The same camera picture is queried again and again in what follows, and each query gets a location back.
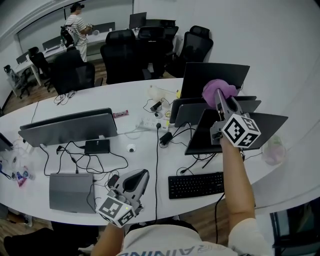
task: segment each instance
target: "white t-shirt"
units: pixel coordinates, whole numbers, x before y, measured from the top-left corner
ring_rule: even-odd
[[[87,37],[85,34],[81,34],[80,31],[86,29],[86,25],[84,20],[79,15],[71,14],[65,21],[66,25],[71,25],[71,27],[75,30],[77,35],[79,36],[79,40],[76,43],[77,46],[81,46],[87,43]]]
[[[230,232],[228,247],[202,241],[190,228],[151,225],[132,230],[124,239],[118,256],[271,256],[273,251],[258,230],[257,221],[248,218]]]

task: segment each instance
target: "power strip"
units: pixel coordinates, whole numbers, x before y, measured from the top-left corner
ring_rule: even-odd
[[[154,117],[146,117],[143,116],[141,118],[141,123],[139,125],[140,128],[148,129],[148,130],[157,130],[157,123],[161,124],[161,127],[159,128],[159,131],[161,132],[167,132],[169,130],[169,121],[163,120],[163,119],[157,119]]]

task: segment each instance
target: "purple object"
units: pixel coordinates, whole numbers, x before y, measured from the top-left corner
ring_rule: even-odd
[[[212,108],[216,107],[215,91],[220,89],[227,99],[230,96],[237,96],[238,92],[234,85],[229,85],[226,81],[221,79],[215,79],[208,82],[203,88],[202,97],[206,103]]]

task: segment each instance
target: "black keyboard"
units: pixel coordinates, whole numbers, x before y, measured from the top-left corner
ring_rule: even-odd
[[[169,199],[194,198],[225,192],[224,173],[169,176]]]

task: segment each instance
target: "striped shirt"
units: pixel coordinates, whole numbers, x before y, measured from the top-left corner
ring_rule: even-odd
[[[78,16],[78,15],[74,15],[71,14],[65,21],[66,25],[71,25],[71,27],[74,29],[74,31],[77,33],[77,35],[79,36],[79,40],[76,43],[77,46],[81,46],[85,43],[87,43],[87,37],[85,34],[81,34],[80,31],[86,29],[86,25],[84,23],[84,20]]]

